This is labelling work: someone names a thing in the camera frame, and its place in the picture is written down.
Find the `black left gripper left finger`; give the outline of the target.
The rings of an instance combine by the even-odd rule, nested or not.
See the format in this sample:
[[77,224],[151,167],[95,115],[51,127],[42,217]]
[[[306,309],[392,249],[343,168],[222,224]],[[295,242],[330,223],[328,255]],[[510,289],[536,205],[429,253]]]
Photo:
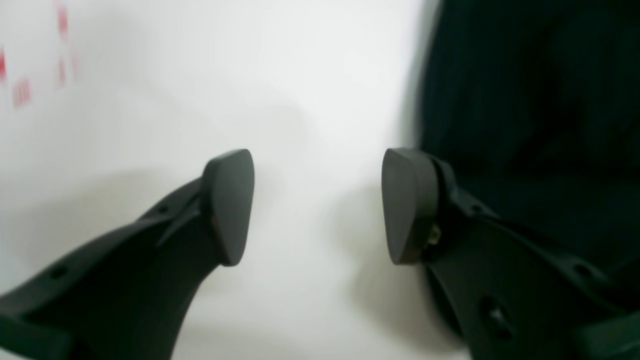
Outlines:
[[76,248],[1,296],[1,347],[31,360],[169,360],[217,267],[242,260],[253,157],[212,158],[145,214]]

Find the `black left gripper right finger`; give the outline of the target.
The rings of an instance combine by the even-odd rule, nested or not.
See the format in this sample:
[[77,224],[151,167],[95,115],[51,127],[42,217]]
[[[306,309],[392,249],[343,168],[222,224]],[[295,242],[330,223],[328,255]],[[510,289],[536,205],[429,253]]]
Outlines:
[[381,194],[396,265],[421,264],[473,360],[637,360],[639,294],[505,221],[429,153],[389,148]]

